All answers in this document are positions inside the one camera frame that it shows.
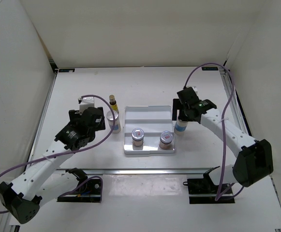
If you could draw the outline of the blue label shaker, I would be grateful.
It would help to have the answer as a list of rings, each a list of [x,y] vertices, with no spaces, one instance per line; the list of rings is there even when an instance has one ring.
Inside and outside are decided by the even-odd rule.
[[[175,126],[174,126],[174,133],[177,135],[184,134],[186,128],[188,125],[188,121],[182,121],[179,118],[176,120]]]
[[[113,129],[113,133],[119,133],[121,131],[121,125],[120,125],[120,120],[119,120],[119,115],[116,111],[114,111],[114,116],[112,115],[111,111],[108,111],[106,114],[106,118],[109,124],[109,127]]]

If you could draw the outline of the white lid jar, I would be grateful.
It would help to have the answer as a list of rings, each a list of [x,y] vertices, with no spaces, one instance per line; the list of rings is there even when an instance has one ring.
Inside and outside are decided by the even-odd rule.
[[[143,146],[145,133],[141,128],[133,129],[131,136],[133,148],[140,148]]]
[[[160,134],[160,142],[159,147],[161,149],[167,150],[171,147],[172,141],[173,141],[173,134],[170,131],[163,131]]]

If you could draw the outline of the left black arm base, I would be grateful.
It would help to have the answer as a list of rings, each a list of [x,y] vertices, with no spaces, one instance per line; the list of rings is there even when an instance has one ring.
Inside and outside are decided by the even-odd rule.
[[[61,195],[57,198],[60,203],[101,203],[103,193],[103,179],[100,176],[88,175],[81,169],[67,169],[66,173],[73,174],[78,181],[78,185],[84,183],[75,191]]]

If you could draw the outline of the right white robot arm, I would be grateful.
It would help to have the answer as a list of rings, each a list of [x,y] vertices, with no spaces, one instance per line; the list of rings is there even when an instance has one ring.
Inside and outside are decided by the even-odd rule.
[[[206,192],[216,192],[220,183],[239,183],[247,188],[273,173],[272,148],[267,140],[258,141],[229,120],[222,119],[217,106],[210,100],[199,99],[192,87],[177,95],[178,98],[173,99],[173,119],[206,127],[226,143],[236,158],[233,165],[213,168],[204,175]]]

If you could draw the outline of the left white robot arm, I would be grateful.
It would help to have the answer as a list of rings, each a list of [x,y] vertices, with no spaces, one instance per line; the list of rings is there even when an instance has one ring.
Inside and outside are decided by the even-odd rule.
[[[102,107],[88,107],[82,112],[70,110],[69,117],[70,121],[55,136],[43,158],[31,162],[10,183],[0,183],[0,201],[20,224],[29,222],[52,199],[69,191],[82,193],[87,188],[87,176],[77,168],[46,183],[61,164],[95,139],[97,131],[105,130]]]

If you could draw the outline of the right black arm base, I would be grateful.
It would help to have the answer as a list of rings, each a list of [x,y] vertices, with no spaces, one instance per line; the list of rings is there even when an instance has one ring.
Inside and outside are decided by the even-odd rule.
[[[235,203],[230,184],[223,184],[221,192],[224,194],[215,201],[218,186],[213,184],[209,173],[218,167],[211,168],[203,174],[202,178],[188,178],[183,185],[188,188],[189,204],[228,204]]]

